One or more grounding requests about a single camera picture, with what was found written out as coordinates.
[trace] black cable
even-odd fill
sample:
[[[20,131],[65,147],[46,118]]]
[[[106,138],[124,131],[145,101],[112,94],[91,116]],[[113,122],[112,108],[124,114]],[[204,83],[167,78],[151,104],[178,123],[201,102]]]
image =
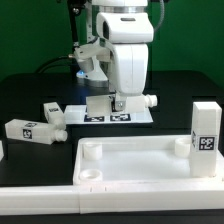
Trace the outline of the black cable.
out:
[[[71,64],[57,64],[57,65],[49,65],[47,67],[45,67],[42,71],[40,71],[39,73],[42,74],[44,73],[46,70],[51,69],[51,68],[55,68],[55,67],[64,67],[64,66],[71,66]]]
[[[39,66],[34,73],[40,73],[40,71],[42,69],[44,69],[44,67],[48,66],[49,64],[52,64],[52,63],[54,63],[56,61],[65,60],[65,59],[69,59],[69,57],[68,56],[61,56],[61,57],[53,58],[53,59],[45,62],[41,66]]]

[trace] black tabletop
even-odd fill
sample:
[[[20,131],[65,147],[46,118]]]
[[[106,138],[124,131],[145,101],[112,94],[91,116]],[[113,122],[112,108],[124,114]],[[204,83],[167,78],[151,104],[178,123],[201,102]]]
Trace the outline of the black tabletop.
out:
[[[216,101],[222,108],[224,90],[195,71],[152,72],[144,94],[156,94],[151,124],[104,124],[67,126],[65,143],[43,145],[4,139],[4,124],[12,119],[46,122],[43,104],[57,102],[84,105],[86,96],[107,94],[106,88],[76,83],[70,74],[16,74],[0,83],[0,139],[8,159],[0,163],[0,187],[72,185],[78,140],[83,137],[150,136],[190,134],[193,102]],[[219,149],[224,150],[223,121]],[[91,215],[44,215],[0,217],[0,223],[217,223],[224,210],[110,213]]]

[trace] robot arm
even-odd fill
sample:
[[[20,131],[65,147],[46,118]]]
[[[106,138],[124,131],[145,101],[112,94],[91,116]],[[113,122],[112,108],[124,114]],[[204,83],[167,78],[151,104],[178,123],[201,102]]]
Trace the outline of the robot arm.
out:
[[[100,41],[97,45],[84,45],[75,50],[75,57],[81,62],[80,67],[86,72],[94,70],[91,63],[93,56],[100,61],[110,90],[115,92],[113,109],[117,112],[140,112],[144,110],[145,100],[151,100],[151,106],[156,104],[155,97],[146,99],[142,95],[148,64],[146,43],[153,40],[154,33],[145,12],[147,3],[147,0],[92,0],[92,33]],[[112,109],[103,109],[105,96],[102,96],[102,101],[100,96],[95,99],[87,99],[89,116],[108,115]],[[110,101],[108,97],[106,107],[111,107]],[[102,108],[100,105],[89,106],[96,103],[102,104]]]

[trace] white rectangular box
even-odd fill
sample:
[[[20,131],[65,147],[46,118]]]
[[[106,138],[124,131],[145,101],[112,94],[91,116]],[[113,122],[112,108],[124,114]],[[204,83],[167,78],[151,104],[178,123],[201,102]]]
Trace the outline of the white rectangular box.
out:
[[[216,102],[195,102],[192,117],[190,171],[193,177],[216,175],[221,108]]]

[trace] white cylinder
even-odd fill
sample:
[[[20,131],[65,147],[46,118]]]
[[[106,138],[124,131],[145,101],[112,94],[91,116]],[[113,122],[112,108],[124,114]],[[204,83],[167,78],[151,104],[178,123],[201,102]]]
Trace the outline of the white cylinder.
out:
[[[99,160],[103,156],[102,143],[86,142],[83,145],[83,155],[87,160]]]
[[[79,179],[82,181],[101,181],[103,180],[103,173],[98,169],[83,170],[79,174]]]
[[[191,138],[177,138],[175,140],[175,155],[187,158],[190,154]]]
[[[145,96],[145,107],[155,107],[158,104],[157,96],[156,95],[146,95]]]
[[[58,142],[64,142],[68,138],[68,133],[63,130],[55,130],[54,131],[54,138],[53,140],[56,140]]]

